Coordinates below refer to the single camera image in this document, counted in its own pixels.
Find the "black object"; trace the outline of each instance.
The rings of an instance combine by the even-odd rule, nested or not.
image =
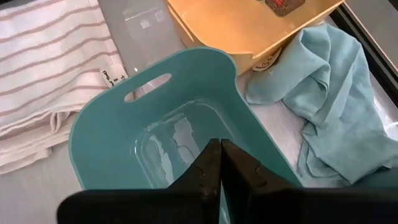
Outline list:
[[[297,189],[231,141],[218,139],[167,189],[82,191],[61,203],[57,220],[215,224],[221,179],[232,224],[398,223],[397,189]]]

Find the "towel label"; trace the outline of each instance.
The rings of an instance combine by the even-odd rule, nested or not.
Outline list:
[[[100,69],[99,72],[101,72],[102,77],[109,88],[129,77],[121,64],[110,65],[106,68]]]

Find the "plastic container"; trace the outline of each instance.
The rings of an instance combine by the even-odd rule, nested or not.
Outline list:
[[[163,85],[124,101],[128,93],[163,74],[171,76]],[[69,149],[84,189],[165,188],[211,138],[232,140],[300,185],[238,93],[233,59],[206,47],[172,55],[97,96],[76,119]],[[222,196],[222,223],[228,222],[227,211]]]
[[[306,0],[278,17],[258,0],[165,0],[187,47],[205,45],[229,53],[239,74],[275,53],[306,26],[321,22],[344,0]]]

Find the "striped towel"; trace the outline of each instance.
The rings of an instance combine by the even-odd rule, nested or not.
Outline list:
[[[100,68],[121,64],[97,0],[21,1],[0,10],[0,174],[67,141],[108,88]]]

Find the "teal fabric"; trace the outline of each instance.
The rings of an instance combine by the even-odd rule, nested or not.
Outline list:
[[[361,44],[328,24],[303,29],[277,65],[256,73],[249,103],[282,100],[308,120],[298,173],[308,185],[348,185],[391,168],[398,142],[388,138],[373,105],[373,89]]]

